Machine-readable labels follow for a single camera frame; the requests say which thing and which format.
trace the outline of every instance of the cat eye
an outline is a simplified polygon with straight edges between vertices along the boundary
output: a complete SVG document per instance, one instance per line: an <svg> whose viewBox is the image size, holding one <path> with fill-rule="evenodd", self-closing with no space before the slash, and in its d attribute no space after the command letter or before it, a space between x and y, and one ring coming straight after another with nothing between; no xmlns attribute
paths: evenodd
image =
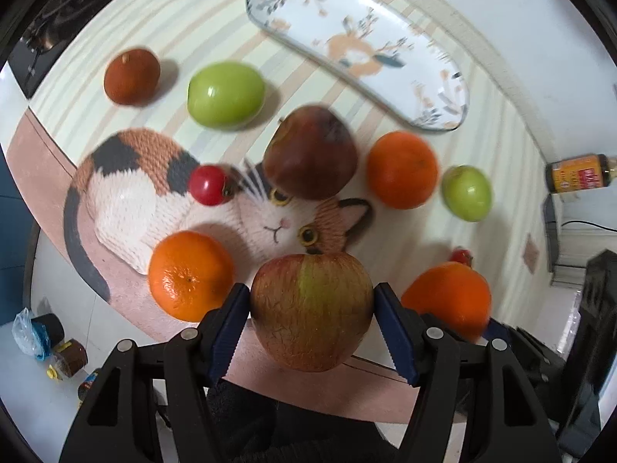
<svg viewBox="0 0 617 463"><path fill-rule="evenodd" d="M278 205L279 207L283 207L283 205L289 204L290 200L291 200L291 197L283 195L283 193L281 193L276 188L272 188L272 190L270 191L270 202L272 202L275 205Z"/></svg>
<svg viewBox="0 0 617 463"><path fill-rule="evenodd" d="M319 233L313 229L312 225L303 226L298 230L298 240L304 247L309 247L319 240Z"/></svg>

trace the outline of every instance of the calico cat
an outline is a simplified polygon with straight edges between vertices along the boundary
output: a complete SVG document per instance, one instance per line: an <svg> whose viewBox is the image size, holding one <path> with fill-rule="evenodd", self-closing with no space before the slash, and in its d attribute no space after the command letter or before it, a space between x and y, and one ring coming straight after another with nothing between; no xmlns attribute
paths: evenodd
<svg viewBox="0 0 617 463"><path fill-rule="evenodd" d="M170 138L150 129L109 137L76 170L64 205L64 238L73 266L105 300L106 281L89 259L77 230L83 201L99 242L135 271L147 273L152 249L180 230L195 230L227 248L236 280L250 284L267 260L290 253L345 249L373 218L359 198L312 202L283 195L261 164L234 168L240 192L226 204L205 207L188 192L199 162Z"/></svg>

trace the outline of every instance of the cherry tomato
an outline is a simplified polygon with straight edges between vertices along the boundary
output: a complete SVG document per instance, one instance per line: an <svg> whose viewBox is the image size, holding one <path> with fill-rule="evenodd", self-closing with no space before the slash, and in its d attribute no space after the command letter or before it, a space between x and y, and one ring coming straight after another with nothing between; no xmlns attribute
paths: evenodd
<svg viewBox="0 0 617 463"><path fill-rule="evenodd" d="M472 268L473 256L468 249L463 247L457 247L452 251L449 261L456 261L457 263L461 263Z"/></svg>
<svg viewBox="0 0 617 463"><path fill-rule="evenodd" d="M229 202L233 191L233 180L218 165L200 165L189 177L189 192L202 205Z"/></svg>

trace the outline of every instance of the silver screw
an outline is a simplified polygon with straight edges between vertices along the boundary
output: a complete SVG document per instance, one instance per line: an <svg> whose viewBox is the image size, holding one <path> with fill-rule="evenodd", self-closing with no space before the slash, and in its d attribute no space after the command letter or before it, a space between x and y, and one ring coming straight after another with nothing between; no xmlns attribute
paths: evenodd
<svg viewBox="0 0 617 463"><path fill-rule="evenodd" d="M199 334L198 330L195 327L187 327L180 333L180 337L183 340L190 341L194 340Z"/></svg>
<svg viewBox="0 0 617 463"><path fill-rule="evenodd" d="M122 340L116 345L119 352L128 352L132 347L133 342L131 340Z"/></svg>
<svg viewBox="0 0 617 463"><path fill-rule="evenodd" d="M504 340L500 340L499 338L492 340L491 345L493 345L493 348L495 350L499 350L501 352L508 348L507 343Z"/></svg>
<svg viewBox="0 0 617 463"><path fill-rule="evenodd" d="M443 338L443 331L439 327L429 327L427 329L427 336L432 340L440 340Z"/></svg>

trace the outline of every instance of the floral plate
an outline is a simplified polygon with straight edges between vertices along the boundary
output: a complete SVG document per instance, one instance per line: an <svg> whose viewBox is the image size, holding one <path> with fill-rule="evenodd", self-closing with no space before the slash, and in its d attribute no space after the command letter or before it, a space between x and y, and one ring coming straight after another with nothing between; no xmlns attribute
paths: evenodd
<svg viewBox="0 0 617 463"><path fill-rule="evenodd" d="M469 94L430 36L375 0L246 0L249 18L414 126L457 128Z"/></svg>

